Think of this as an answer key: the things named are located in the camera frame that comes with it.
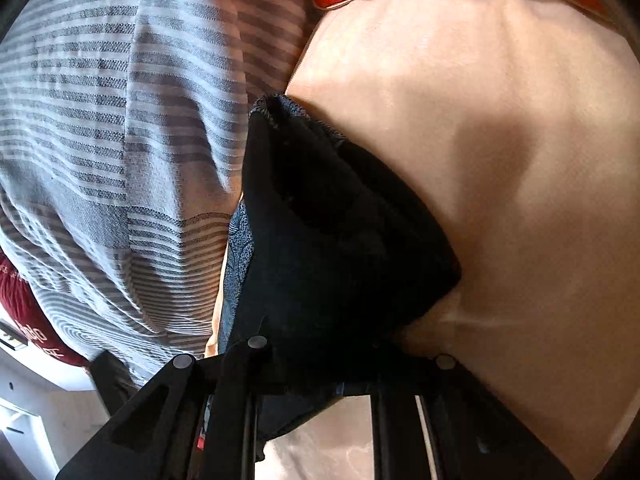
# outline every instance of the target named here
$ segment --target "striped towel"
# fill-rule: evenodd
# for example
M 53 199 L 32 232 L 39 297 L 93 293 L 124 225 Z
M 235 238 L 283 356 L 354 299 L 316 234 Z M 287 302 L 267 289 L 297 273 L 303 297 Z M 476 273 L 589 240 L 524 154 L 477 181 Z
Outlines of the striped towel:
M 310 0 L 31 0 L 0 44 L 0 246 L 63 340 L 140 383 L 201 356 L 248 109 Z

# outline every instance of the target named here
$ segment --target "maroon fabric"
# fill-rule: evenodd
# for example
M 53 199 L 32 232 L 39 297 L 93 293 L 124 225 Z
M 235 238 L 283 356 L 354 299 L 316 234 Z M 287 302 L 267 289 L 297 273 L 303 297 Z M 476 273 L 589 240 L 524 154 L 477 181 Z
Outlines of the maroon fabric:
M 25 336 L 46 354 L 73 366 L 89 362 L 62 342 L 36 301 L 29 283 L 0 251 L 0 303 Z

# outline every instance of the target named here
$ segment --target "gray and white striped cloth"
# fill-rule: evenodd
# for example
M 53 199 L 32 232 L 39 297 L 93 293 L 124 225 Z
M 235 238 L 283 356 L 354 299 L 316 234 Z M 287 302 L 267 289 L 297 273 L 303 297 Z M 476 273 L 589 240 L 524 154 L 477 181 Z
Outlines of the gray and white striped cloth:
M 310 0 L 31 0 L 0 44 L 0 245 L 69 346 L 200 356 L 248 109 Z

